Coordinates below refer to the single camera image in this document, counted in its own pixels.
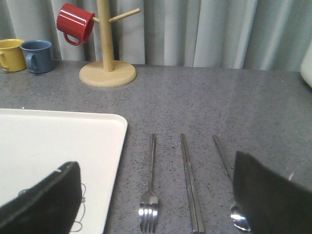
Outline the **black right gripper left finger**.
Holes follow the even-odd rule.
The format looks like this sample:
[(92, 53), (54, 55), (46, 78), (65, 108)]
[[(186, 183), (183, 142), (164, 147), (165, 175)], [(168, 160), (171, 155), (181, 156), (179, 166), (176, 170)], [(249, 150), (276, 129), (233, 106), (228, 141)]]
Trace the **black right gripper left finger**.
[(80, 167), (66, 162), (0, 208), (2, 234), (67, 234), (81, 203)]

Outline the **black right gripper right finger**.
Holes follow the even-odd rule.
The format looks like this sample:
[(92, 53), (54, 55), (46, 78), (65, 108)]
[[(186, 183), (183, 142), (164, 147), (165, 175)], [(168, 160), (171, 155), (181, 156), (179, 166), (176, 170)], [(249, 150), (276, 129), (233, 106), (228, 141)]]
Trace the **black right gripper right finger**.
[(252, 233), (312, 232), (312, 193), (271, 171), (248, 153), (236, 152), (233, 190)]

